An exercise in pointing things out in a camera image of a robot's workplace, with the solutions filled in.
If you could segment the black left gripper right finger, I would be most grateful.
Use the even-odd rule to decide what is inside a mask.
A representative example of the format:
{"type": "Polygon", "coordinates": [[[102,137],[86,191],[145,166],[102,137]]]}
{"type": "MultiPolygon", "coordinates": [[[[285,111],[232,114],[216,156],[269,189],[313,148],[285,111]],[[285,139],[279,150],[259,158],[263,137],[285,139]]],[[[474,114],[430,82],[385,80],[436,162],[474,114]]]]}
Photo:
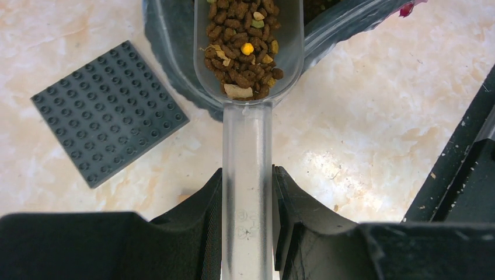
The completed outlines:
{"type": "Polygon", "coordinates": [[[493,279],[494,225],[353,222],[273,166],[274,268],[281,279],[493,279]]]}

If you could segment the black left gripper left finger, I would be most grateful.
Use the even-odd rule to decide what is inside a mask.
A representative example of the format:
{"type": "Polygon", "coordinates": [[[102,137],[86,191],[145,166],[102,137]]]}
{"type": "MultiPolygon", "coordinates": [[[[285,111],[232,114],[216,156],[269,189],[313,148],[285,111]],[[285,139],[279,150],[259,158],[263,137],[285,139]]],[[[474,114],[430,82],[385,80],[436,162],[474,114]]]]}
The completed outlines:
{"type": "Polygon", "coordinates": [[[2,279],[219,279],[222,172],[166,213],[12,213],[2,279]]]}

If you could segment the clear plastic scoop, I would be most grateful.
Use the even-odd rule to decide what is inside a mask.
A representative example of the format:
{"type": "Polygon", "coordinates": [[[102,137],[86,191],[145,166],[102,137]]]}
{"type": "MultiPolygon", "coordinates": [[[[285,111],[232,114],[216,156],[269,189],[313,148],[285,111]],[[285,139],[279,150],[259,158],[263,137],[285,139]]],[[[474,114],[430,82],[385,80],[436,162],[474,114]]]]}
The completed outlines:
{"type": "Polygon", "coordinates": [[[272,279],[272,112],[296,84],[304,65],[302,1],[277,1],[278,65],[284,79],[268,97],[226,97],[204,64],[208,3],[194,4],[194,69],[204,90],[224,108],[222,139],[222,279],[272,279]]]}

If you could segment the pet food bag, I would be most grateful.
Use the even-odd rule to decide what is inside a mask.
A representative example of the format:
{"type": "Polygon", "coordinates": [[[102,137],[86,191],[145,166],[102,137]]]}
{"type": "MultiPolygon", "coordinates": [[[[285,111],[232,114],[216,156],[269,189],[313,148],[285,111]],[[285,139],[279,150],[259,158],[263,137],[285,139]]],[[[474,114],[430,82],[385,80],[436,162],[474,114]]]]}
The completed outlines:
{"type": "MultiPolygon", "coordinates": [[[[390,15],[408,16],[418,1],[304,2],[305,61],[303,70],[315,66],[337,43],[369,31],[390,15]]],[[[194,63],[194,2],[144,1],[145,36],[168,81],[178,94],[222,122],[223,109],[200,85],[194,63]]]]}

